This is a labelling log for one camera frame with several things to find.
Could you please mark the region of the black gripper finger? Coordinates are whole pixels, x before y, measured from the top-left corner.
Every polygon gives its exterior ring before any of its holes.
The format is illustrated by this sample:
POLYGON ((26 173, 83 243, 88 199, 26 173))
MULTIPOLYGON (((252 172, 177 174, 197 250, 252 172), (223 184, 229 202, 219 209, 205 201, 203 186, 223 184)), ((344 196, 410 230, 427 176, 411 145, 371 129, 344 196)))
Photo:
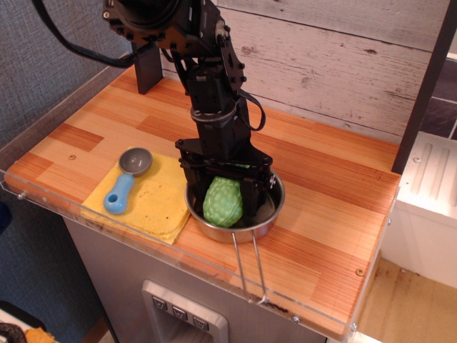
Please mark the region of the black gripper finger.
POLYGON ((257 214, 258 209, 265 203, 266 194, 276 185, 276 175, 268 174, 266 177, 245 177, 241 180, 241 197, 243 203, 243 214, 252 218, 257 214))
POLYGON ((210 174, 207 166, 203 162, 189 161, 179 159, 180 166, 184 170, 184 174, 194 196, 198 200, 204 200, 206 193, 214 179, 214 175, 210 174))

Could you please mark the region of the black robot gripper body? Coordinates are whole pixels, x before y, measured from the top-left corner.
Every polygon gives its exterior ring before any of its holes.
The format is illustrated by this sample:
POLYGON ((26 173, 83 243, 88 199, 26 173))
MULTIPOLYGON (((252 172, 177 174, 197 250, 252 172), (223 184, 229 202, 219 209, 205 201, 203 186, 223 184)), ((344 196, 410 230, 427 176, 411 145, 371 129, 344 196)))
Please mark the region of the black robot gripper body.
POLYGON ((250 124, 247 99, 231 101, 228 109, 214 113, 191 109, 191 118, 199 137, 176 142, 180 159, 203 162, 210 174, 238 181, 272 173, 273 159, 251 143, 255 128, 250 124))

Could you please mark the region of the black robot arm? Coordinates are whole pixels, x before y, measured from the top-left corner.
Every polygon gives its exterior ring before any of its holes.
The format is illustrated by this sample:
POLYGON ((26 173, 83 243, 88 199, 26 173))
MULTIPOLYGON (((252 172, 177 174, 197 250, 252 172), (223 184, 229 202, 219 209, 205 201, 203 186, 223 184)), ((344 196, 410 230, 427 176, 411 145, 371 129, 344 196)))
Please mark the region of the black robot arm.
POLYGON ((191 99, 198 137, 180 139, 181 167, 203 201, 214 177, 239 182, 243 212, 254 217, 274 185, 272 158, 251 144, 244 65, 230 29, 210 1, 107 1, 104 19, 117 34, 168 53, 191 99))

